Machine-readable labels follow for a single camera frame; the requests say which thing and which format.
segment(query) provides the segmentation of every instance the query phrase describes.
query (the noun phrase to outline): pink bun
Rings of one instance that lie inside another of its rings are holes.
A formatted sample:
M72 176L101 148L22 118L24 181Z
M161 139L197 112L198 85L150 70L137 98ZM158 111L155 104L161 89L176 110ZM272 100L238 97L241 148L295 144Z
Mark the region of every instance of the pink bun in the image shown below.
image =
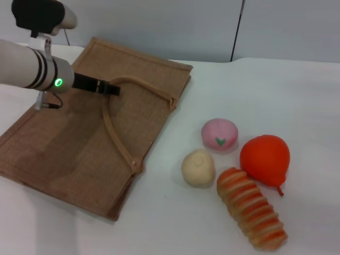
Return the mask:
M208 121L201 130L203 144L217 151L225 151L235 144L239 131L236 125L223 118Z

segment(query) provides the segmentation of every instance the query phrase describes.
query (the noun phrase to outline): green indicator light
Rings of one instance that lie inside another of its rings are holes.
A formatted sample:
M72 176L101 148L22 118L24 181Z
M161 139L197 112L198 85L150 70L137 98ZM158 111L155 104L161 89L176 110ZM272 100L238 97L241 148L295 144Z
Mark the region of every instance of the green indicator light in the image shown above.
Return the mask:
M54 86L56 87L60 87L61 85L63 84L63 79L56 79L55 82L54 82Z

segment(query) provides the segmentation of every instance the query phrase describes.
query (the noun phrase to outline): jute bag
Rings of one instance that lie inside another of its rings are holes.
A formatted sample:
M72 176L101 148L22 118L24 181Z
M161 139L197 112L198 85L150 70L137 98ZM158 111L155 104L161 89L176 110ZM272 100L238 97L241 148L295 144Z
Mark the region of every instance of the jute bag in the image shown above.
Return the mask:
M31 107L0 138L0 175L117 220L192 66L93 38L73 68L120 96L72 89L61 109Z

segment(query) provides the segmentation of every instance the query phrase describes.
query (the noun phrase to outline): white tablecloth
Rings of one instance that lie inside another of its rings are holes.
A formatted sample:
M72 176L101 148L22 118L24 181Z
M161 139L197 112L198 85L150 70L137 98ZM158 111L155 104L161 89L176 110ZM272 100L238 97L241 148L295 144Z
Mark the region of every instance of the white tablecloth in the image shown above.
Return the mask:
M73 62L82 48L53 46ZM283 138L291 151L284 197L261 186L289 235L280 255L340 252L340 64L244 58L232 63L183 62L192 80L146 160L120 219L112 223L0 178L0 254L173 255L261 254L229 216L215 187L184 183L183 157L202 147L200 129L227 118L239 146L214 154L217 172L239 166L246 141ZM0 134L37 92L0 86Z

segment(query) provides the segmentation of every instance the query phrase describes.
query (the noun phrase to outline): bag handle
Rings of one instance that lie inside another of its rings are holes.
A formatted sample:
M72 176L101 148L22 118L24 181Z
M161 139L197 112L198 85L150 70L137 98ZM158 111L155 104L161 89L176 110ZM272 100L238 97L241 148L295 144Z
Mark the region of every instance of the bag handle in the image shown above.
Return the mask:
M134 84L137 84L139 86L142 86L151 92L157 94L158 96L166 99L170 103L170 110L173 111L176 108L176 105L178 103L178 98L172 97L169 93L159 89L157 86L153 85L152 83L145 81L139 77L128 75L128 76L121 76L114 78L110 84L111 85L117 85L122 82L132 82ZM111 115L109 112L109 98L110 95L107 95L103 98L103 103L102 103L102 113L103 113L103 119L104 119L104 124L106 127L107 132L109 133L113 143L116 145L118 151L120 154L123 156L127 164L131 167L132 173L133 174L139 174L144 171L144 163L143 163L143 157L133 157L122 140L119 138L112 120L111 120Z

